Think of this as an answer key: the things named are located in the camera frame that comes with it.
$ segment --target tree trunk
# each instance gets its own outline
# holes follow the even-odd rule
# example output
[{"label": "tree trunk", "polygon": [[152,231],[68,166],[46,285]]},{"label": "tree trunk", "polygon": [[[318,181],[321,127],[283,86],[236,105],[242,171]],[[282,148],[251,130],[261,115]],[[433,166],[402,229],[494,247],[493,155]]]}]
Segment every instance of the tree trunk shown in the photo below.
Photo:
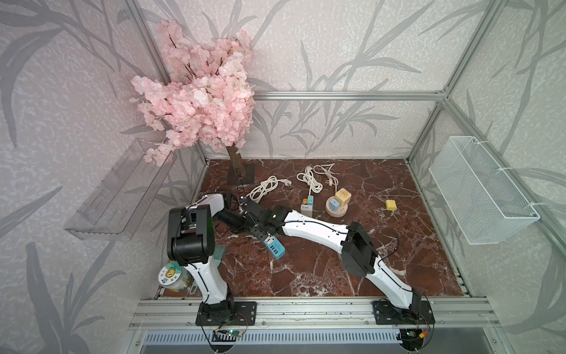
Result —
[{"label": "tree trunk", "polygon": [[230,156],[230,161],[232,161],[232,166],[236,172],[238,178],[243,178],[246,176],[246,168],[244,167],[244,161],[242,160],[242,155],[238,153],[238,149],[235,145],[226,146],[228,155]]}]

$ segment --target blue usb charger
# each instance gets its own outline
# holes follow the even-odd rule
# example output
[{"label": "blue usb charger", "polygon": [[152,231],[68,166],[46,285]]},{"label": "blue usb charger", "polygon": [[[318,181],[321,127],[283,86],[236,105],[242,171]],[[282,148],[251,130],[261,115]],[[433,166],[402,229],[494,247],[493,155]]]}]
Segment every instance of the blue usb charger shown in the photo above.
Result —
[{"label": "blue usb charger", "polygon": [[269,248],[271,253],[275,256],[276,259],[283,257],[285,254],[285,247],[279,242],[277,237],[275,236],[268,236],[263,243]]}]

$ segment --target black mounting plate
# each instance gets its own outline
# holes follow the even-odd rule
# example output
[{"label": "black mounting plate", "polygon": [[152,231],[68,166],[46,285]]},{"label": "black mounting plate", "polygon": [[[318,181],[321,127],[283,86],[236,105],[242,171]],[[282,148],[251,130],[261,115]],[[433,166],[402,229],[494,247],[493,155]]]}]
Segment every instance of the black mounting plate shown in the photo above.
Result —
[{"label": "black mounting plate", "polygon": [[228,177],[226,179],[226,185],[228,185],[228,186],[238,186],[240,184],[243,184],[243,185],[254,184],[255,183],[255,165],[247,164],[247,165],[244,165],[244,168],[246,169],[246,175],[242,178],[242,181],[240,182],[240,178],[236,174],[236,171],[234,171],[234,167],[230,166],[230,168],[228,169]]},{"label": "black mounting plate", "polygon": [[[216,321],[214,319],[210,320],[207,319],[206,315],[202,312],[203,303],[200,303],[199,306],[199,313],[196,316],[196,325],[197,326],[216,326],[222,325],[221,321]],[[246,319],[243,319],[242,316],[238,316],[234,322],[230,324],[230,326],[245,326],[246,320],[248,326],[255,325],[255,315],[258,309],[258,303],[255,301],[236,301],[234,303],[235,312],[240,312],[242,316]]]},{"label": "black mounting plate", "polygon": [[[400,318],[395,307],[387,299],[381,299],[379,301],[373,301],[371,307],[374,311],[375,324],[376,325],[414,325],[415,320]],[[421,314],[426,319],[426,322],[430,326],[435,323],[434,316],[432,315],[432,310],[428,301],[421,301]],[[421,318],[421,326],[426,326],[425,322]]]}]

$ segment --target green brush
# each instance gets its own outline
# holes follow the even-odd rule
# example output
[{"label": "green brush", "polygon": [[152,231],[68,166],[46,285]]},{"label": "green brush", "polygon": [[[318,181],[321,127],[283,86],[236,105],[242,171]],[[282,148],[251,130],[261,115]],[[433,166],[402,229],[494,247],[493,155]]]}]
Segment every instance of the green brush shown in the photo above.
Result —
[{"label": "green brush", "polygon": [[[216,245],[214,248],[214,253],[212,254],[212,258],[214,259],[214,264],[216,266],[216,268],[218,268],[220,266],[220,263],[222,263],[222,259],[224,258],[224,255],[226,254],[226,246],[225,245]],[[196,293],[196,290],[198,289],[198,286],[196,285],[196,282],[193,280],[192,285],[191,285],[191,289],[189,290],[189,294],[194,295]]]},{"label": "green brush", "polygon": [[212,258],[214,259],[214,264],[216,265],[216,268],[218,268],[220,266],[220,263],[222,263],[222,259],[224,258],[225,254],[226,254],[225,245],[215,246],[214,253],[212,254]]}]

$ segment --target coiled white cable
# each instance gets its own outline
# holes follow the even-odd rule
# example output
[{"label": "coiled white cable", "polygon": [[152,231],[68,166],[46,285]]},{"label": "coiled white cable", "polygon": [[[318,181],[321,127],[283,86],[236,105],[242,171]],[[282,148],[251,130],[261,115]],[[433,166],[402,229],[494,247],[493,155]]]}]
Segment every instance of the coiled white cable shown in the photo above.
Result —
[{"label": "coiled white cable", "polygon": [[[333,174],[335,172],[330,171],[332,169],[332,167],[334,166],[334,164],[328,164],[328,165],[316,165],[312,168],[312,170],[316,173],[316,174],[324,174],[326,175],[326,177],[328,177],[328,185],[329,186],[334,186],[334,194],[336,194],[336,192],[338,192],[338,178],[336,178],[335,176],[333,176]],[[316,168],[319,167],[322,172],[318,172],[316,170]]]},{"label": "coiled white cable", "polygon": [[277,177],[270,176],[268,179],[260,183],[259,186],[252,189],[247,196],[254,202],[259,203],[259,201],[263,198],[264,195],[277,188],[279,182],[282,182],[287,187],[290,186],[292,183],[286,178],[282,178],[278,180]]},{"label": "coiled white cable", "polygon": [[320,191],[322,190],[322,184],[315,179],[315,175],[312,171],[312,167],[307,166],[305,167],[304,172],[297,173],[297,179],[308,184],[309,195],[311,195],[311,191],[314,193],[320,193]]}]

